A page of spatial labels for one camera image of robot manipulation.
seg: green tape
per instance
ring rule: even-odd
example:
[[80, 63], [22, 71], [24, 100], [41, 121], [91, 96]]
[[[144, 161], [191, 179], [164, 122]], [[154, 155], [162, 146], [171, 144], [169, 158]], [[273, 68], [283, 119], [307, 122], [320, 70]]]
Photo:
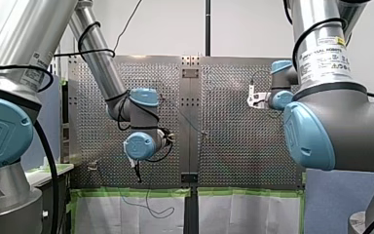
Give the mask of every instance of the green tape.
[[305, 196], [305, 191], [299, 191], [300, 194], [300, 212], [299, 212], [299, 231], [300, 234], [305, 233], [305, 201], [306, 201], [306, 196]]
[[[75, 197], [136, 197], [144, 198], [147, 189], [101, 187], [96, 189], [74, 189], [71, 195]], [[149, 198], [189, 197], [190, 189], [150, 189]]]
[[298, 190], [271, 190], [255, 188], [198, 188], [199, 196], [250, 195], [261, 197], [300, 198]]
[[[56, 164], [56, 170], [57, 171], [62, 171], [62, 170], [65, 170], [66, 168], [68, 168], [70, 165], [65, 165], [65, 164]], [[37, 168], [37, 169], [31, 169], [31, 170], [28, 170], [26, 171], [27, 173], [34, 173], [34, 172], [41, 172], [41, 173], [50, 173], [50, 167], [45, 167], [44, 169], [41, 169], [41, 168]]]
[[306, 173], [302, 173], [302, 183], [306, 184]]
[[73, 196], [71, 194], [71, 202], [69, 203], [69, 207], [71, 209], [71, 233], [75, 234], [75, 216], [77, 214], [77, 202], [78, 197]]

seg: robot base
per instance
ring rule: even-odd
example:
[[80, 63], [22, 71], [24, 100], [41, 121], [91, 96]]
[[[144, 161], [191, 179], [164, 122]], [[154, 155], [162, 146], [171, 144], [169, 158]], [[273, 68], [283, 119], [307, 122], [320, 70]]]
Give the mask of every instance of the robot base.
[[0, 211], [0, 234], [40, 234], [42, 231], [42, 192], [33, 189], [21, 205]]

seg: robotic arm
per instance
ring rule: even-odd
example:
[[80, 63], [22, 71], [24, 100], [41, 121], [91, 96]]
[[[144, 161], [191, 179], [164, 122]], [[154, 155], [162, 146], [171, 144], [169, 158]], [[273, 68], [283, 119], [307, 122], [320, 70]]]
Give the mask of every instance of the robotic arm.
[[[374, 172], [374, 102], [353, 79], [345, 41], [367, 2], [287, 1], [296, 40], [293, 61], [272, 65], [268, 104], [283, 111], [290, 156], [306, 168]], [[292, 85], [300, 85], [295, 95]], [[365, 223], [369, 234], [374, 199]]]
[[[36, 94], [69, 22], [79, 50], [105, 98], [107, 114], [115, 121], [131, 123], [131, 135], [124, 142], [124, 151], [131, 161], [148, 160], [171, 144], [171, 133], [158, 127], [157, 92], [152, 89], [127, 91], [113, 58], [104, 52], [107, 45], [94, 19], [92, 3], [89, 0], [19, 1], [0, 33], [2, 234], [41, 233], [41, 191], [30, 188], [20, 156], [33, 138], [33, 125], [41, 107]], [[85, 53], [99, 49], [102, 52]]]
[[[80, 52], [108, 48], [92, 11], [93, 1], [81, 0], [69, 23]], [[158, 128], [158, 95], [152, 89], [127, 91], [109, 52], [83, 55], [107, 103], [107, 114], [118, 122], [131, 123], [124, 151], [132, 160], [148, 160], [170, 144], [170, 132]]]

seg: metal bracket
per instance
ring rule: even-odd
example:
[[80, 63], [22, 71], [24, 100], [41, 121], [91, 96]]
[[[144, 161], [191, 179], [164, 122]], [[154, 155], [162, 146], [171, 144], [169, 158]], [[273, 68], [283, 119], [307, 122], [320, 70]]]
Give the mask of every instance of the metal bracket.
[[197, 183], [199, 181], [199, 174], [197, 173], [182, 173], [181, 182], [183, 183]]
[[199, 69], [183, 69], [183, 78], [199, 78]]
[[248, 106], [256, 109], [269, 109], [267, 100], [269, 99], [270, 93], [255, 93], [254, 85], [248, 86]]

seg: metal rod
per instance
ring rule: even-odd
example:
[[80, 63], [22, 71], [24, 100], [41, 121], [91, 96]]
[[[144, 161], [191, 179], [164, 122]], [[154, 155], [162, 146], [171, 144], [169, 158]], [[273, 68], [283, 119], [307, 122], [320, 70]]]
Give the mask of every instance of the metal rod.
[[[0, 65], [35, 65], [47, 69], [77, 0], [18, 1], [0, 32]], [[43, 74], [0, 71], [0, 90], [39, 103], [35, 96]]]
[[[75, 38], [78, 40], [89, 25], [96, 22], [92, 10], [92, 1], [83, 0], [78, 6], [69, 23]], [[108, 49], [108, 45], [98, 26], [93, 26], [82, 40], [82, 52], [89, 50]], [[85, 54], [86, 60], [93, 78], [98, 84], [104, 99], [116, 98], [127, 89], [123, 80], [118, 74], [118, 66], [109, 52], [98, 52]]]
[[348, 38], [351, 35], [354, 27], [359, 20], [360, 15], [366, 7], [367, 2], [362, 3], [350, 3], [343, 0], [339, 1], [338, 8], [339, 14], [342, 19], [344, 19], [348, 24], [345, 27], [345, 36]]
[[[291, 10], [295, 41], [298, 41], [300, 36], [314, 24], [340, 18], [336, 0], [293, 0]], [[329, 55], [332, 57], [332, 50], [340, 51], [337, 59], [348, 59], [346, 48], [339, 44], [339, 41], [344, 39], [342, 23], [339, 21], [324, 23], [303, 39], [300, 46], [296, 48], [301, 90], [325, 83], [353, 82], [348, 67], [345, 73], [341, 73], [340, 70], [331, 67], [330, 60], [326, 63], [322, 62], [322, 59]]]
[[206, 56], [211, 56], [211, 0], [206, 0]]

